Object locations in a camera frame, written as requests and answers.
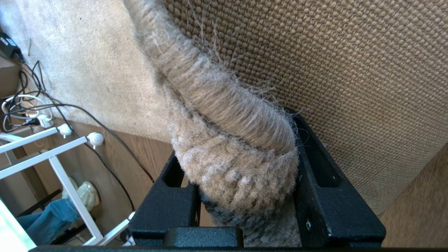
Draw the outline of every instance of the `rope-wrapped post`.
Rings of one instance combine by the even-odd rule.
[[[124,2],[141,52],[162,77],[176,156],[215,224],[240,227],[245,246],[297,246],[288,120],[195,47],[159,0]]]

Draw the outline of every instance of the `woven sisal panel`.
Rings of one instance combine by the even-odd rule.
[[[447,5],[165,0],[185,35],[217,38],[241,81],[305,117],[376,213],[448,140]]]

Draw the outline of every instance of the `screw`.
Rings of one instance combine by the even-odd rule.
[[[311,222],[309,219],[306,219],[306,229],[308,230],[308,232],[311,232]]]

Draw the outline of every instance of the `beige carpet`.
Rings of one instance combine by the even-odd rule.
[[[42,62],[55,98],[115,130],[169,141],[164,101],[155,95],[120,0],[2,0],[0,25],[28,64]],[[94,124],[75,109],[69,118]]]
[[[166,0],[242,81],[276,87],[381,213],[448,141],[445,1]],[[41,60],[51,94],[111,128],[168,140],[164,102],[119,0],[2,0],[0,24]],[[75,112],[71,119],[92,123]]]

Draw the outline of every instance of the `denim fabric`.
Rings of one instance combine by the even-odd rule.
[[[17,221],[37,246],[49,245],[79,218],[70,199],[50,202],[41,213],[18,217]]]

